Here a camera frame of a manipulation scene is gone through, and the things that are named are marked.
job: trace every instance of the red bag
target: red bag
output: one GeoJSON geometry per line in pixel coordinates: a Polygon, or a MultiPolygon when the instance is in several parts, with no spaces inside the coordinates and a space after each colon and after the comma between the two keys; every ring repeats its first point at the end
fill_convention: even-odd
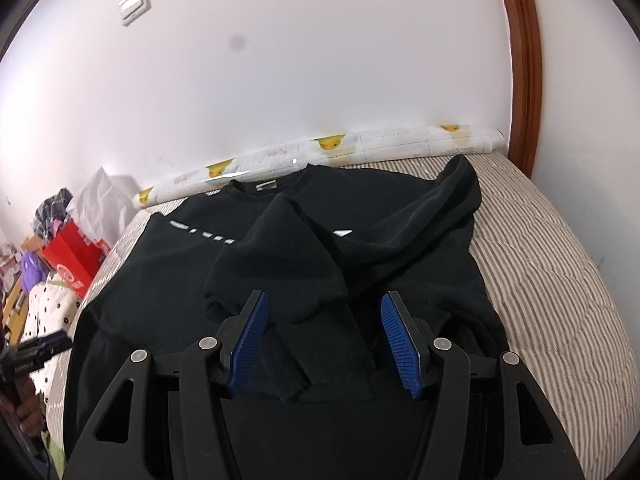
{"type": "Polygon", "coordinates": [[[82,234],[73,220],[58,231],[42,254],[81,298],[104,260],[102,251],[82,234]]]}

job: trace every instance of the blue gripper pad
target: blue gripper pad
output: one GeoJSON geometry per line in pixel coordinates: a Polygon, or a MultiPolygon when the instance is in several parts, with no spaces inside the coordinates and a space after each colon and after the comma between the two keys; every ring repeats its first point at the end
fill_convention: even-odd
{"type": "Polygon", "coordinates": [[[226,384],[231,396],[242,390],[249,379],[249,373],[262,343],[268,317],[269,299],[263,292],[249,314],[238,342],[231,352],[230,374],[226,384]]]}
{"type": "Polygon", "coordinates": [[[385,294],[382,298],[380,314],[386,339],[389,341],[398,373],[402,379],[402,386],[411,392],[414,399],[419,399],[422,397],[424,388],[420,378],[419,354],[409,337],[409,332],[398,308],[389,294],[385,294]]]}

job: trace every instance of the mattress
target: mattress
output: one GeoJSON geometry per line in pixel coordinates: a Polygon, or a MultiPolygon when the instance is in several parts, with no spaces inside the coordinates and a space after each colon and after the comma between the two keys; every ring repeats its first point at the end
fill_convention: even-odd
{"type": "MultiPolygon", "coordinates": [[[[450,157],[372,162],[353,168],[400,171],[432,179],[450,157]]],[[[482,205],[470,252],[484,277],[512,351],[529,367],[553,406],[587,480],[612,471],[640,429],[638,368],[618,311],[593,262],[549,201],[505,156],[468,155],[482,205]]],[[[81,309],[124,262],[152,213],[137,213],[94,279],[81,309]]],[[[79,316],[70,328],[73,336],[79,316]]],[[[47,422],[62,447],[68,354],[56,369],[47,422]]]]}

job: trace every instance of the yellow duck print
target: yellow duck print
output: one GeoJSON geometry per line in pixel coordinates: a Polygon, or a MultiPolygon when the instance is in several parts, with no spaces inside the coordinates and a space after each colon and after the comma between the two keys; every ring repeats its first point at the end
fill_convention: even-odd
{"type": "Polygon", "coordinates": [[[207,169],[209,170],[209,178],[220,176],[232,161],[233,159],[230,158],[229,160],[223,160],[222,162],[217,162],[216,164],[207,166],[207,169]]]}
{"type": "Polygon", "coordinates": [[[471,134],[468,127],[460,129],[458,124],[441,124],[440,127],[451,136],[451,139],[457,147],[463,148],[468,146],[469,136],[471,134]]]}
{"type": "Polygon", "coordinates": [[[149,200],[149,193],[151,193],[152,189],[153,187],[147,187],[138,193],[138,200],[140,200],[141,204],[146,204],[146,201],[149,200]]]}
{"type": "Polygon", "coordinates": [[[344,138],[344,134],[342,135],[333,135],[331,137],[322,137],[321,139],[314,139],[318,141],[320,147],[325,150],[334,150],[338,146],[340,146],[341,140],[344,138]]]}

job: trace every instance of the white plastic bag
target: white plastic bag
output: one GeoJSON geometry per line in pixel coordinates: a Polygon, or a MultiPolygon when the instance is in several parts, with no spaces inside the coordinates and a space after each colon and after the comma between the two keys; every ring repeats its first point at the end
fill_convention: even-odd
{"type": "Polygon", "coordinates": [[[66,207],[80,230],[105,254],[136,214],[131,199],[113,184],[102,167],[66,207]]]}

